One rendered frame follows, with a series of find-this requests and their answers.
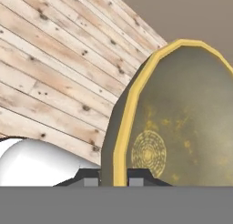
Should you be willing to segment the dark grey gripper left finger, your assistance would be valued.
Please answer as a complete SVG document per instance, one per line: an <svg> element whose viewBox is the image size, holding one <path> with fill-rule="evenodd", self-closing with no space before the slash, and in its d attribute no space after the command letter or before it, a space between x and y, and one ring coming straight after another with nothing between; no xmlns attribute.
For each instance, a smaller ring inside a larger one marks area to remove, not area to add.
<svg viewBox="0 0 233 224"><path fill-rule="evenodd" d="M99 168L81 168L73 178L56 184L57 187L98 187L99 185Z"/></svg>

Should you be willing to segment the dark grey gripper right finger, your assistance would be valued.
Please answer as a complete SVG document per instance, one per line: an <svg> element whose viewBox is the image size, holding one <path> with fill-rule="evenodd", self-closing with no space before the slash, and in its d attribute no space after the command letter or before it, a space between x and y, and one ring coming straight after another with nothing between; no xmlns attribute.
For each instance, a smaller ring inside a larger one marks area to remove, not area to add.
<svg viewBox="0 0 233 224"><path fill-rule="evenodd" d="M148 168L129 168L127 170L129 187L170 187L170 184L154 178Z"/></svg>

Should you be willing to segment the olive bowl with yellow rim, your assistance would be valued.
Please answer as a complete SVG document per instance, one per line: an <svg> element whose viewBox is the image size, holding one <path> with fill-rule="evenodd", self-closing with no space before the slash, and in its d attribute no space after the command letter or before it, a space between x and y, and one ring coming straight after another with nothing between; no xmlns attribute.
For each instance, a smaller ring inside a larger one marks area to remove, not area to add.
<svg viewBox="0 0 233 224"><path fill-rule="evenodd" d="M126 187L129 168L176 187L233 187L233 67L216 49L178 39L137 70L109 119L102 185Z"/></svg>

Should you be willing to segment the white rounded object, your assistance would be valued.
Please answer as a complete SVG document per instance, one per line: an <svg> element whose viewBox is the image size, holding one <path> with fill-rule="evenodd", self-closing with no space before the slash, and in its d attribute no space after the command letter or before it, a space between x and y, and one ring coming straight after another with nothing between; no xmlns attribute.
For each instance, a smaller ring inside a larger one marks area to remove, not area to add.
<svg viewBox="0 0 233 224"><path fill-rule="evenodd" d="M53 187L81 169L100 169L56 145L26 137L0 138L0 187Z"/></svg>

